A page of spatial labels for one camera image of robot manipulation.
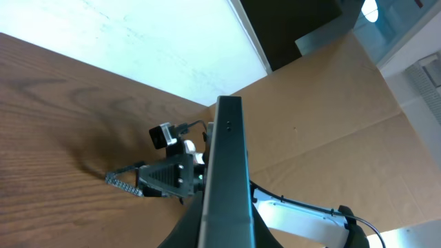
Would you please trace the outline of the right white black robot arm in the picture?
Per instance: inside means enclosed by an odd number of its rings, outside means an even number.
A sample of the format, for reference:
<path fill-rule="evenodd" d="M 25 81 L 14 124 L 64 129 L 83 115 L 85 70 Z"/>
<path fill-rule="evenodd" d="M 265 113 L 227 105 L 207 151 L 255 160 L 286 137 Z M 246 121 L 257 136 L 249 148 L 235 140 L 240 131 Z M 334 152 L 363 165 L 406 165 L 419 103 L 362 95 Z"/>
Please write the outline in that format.
<path fill-rule="evenodd" d="M 170 197 L 184 199 L 205 188 L 209 152 L 196 152 L 190 140 L 167 146 L 166 157 L 147 165 L 143 161 L 108 172 L 107 184 L 141 197 Z M 257 223 L 264 225 L 260 237 L 270 229 L 319 242 L 326 247 L 368 247 L 369 241 L 359 226 L 360 218 L 351 209 L 339 206 L 337 210 L 290 200 L 277 196 L 254 182 L 249 184 L 253 212 Z"/>

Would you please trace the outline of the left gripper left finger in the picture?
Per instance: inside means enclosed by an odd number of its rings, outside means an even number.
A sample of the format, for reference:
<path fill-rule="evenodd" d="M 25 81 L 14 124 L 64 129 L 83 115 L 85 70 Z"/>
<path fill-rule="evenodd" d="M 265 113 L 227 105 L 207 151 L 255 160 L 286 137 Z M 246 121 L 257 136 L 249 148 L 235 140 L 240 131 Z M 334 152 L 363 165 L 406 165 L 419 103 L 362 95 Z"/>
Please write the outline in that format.
<path fill-rule="evenodd" d="M 194 195 L 192 202 L 176 226 L 158 248 L 196 248 L 203 211 L 203 193 Z"/>

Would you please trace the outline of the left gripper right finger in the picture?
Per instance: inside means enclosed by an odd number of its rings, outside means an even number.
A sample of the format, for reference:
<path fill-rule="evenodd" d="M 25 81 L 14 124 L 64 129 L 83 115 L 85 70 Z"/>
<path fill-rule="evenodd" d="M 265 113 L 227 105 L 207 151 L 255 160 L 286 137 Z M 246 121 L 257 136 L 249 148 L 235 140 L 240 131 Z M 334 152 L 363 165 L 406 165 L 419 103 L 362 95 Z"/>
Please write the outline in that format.
<path fill-rule="evenodd" d="M 254 219 L 254 238 L 256 248 L 283 248 L 283 246 L 271 234 L 258 210 L 252 205 L 252 217 Z"/>

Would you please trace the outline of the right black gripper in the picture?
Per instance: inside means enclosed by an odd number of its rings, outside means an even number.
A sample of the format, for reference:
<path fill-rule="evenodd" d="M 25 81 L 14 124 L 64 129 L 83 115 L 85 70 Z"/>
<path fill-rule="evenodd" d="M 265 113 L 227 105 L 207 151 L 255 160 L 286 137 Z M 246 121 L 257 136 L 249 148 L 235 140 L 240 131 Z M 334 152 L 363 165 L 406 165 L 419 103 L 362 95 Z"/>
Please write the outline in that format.
<path fill-rule="evenodd" d="M 205 154 L 196 151 L 190 140 L 177 139 L 165 148 L 166 158 L 152 165 L 143 161 L 108 172 L 105 182 L 135 196 L 143 197 L 147 188 L 165 197 L 189 198 L 205 188 L 207 162 Z M 118 179 L 126 172 L 138 172 L 136 184 L 130 185 Z"/>

